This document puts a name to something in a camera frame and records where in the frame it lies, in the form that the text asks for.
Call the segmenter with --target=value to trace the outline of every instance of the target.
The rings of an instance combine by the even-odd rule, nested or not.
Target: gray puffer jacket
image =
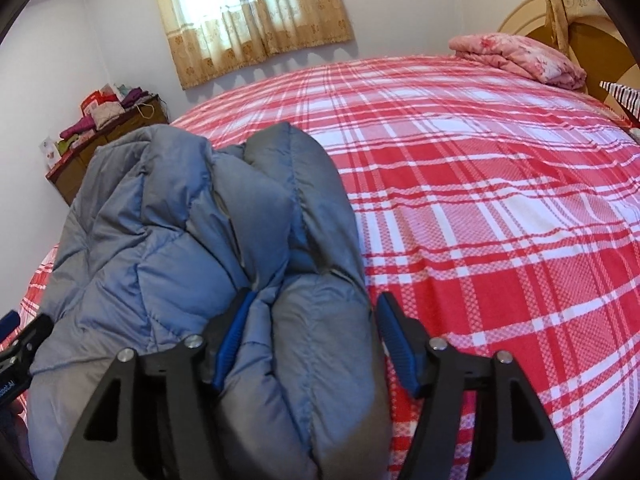
[[[172,348],[258,292],[216,409],[240,480],[377,480],[390,420],[353,211],[290,124],[214,150],[170,126],[99,149],[71,207],[31,371],[30,444],[51,480],[110,361]]]

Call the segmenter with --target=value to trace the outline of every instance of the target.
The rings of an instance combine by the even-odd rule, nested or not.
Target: folded pink quilt
[[[587,73],[561,52],[525,36],[501,32],[457,36],[449,41],[456,56],[539,81],[545,85],[577,90]]]

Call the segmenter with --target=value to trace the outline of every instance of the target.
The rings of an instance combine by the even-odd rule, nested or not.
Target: curtain
[[[569,25],[588,16],[608,18],[597,0],[545,0],[546,26],[552,31],[552,38],[558,50],[569,54]]]
[[[282,52],[353,39],[341,0],[158,0],[183,89]]]

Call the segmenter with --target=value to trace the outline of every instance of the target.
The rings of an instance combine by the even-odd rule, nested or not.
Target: silver bolt
[[[444,350],[448,343],[441,337],[432,337],[429,339],[429,346],[434,350]]]
[[[204,339],[202,338],[201,335],[190,335],[187,339],[184,340],[184,345],[193,350],[194,348],[200,348],[202,346],[202,343],[204,343]]]
[[[136,351],[133,348],[125,348],[118,353],[118,361],[121,363],[128,363],[136,356]]]
[[[498,361],[500,361],[502,364],[508,365],[513,363],[513,356],[511,355],[510,352],[507,352],[506,350],[500,350],[495,356],[498,358]]]

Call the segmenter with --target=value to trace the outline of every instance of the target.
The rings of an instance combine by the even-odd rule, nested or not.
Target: wooden cabinet
[[[78,194],[86,168],[99,146],[113,142],[144,126],[168,123],[158,96],[150,96],[144,104],[145,106],[127,110],[103,129],[98,130],[95,137],[65,153],[62,160],[47,173],[47,179],[56,187],[67,204],[71,205]]]

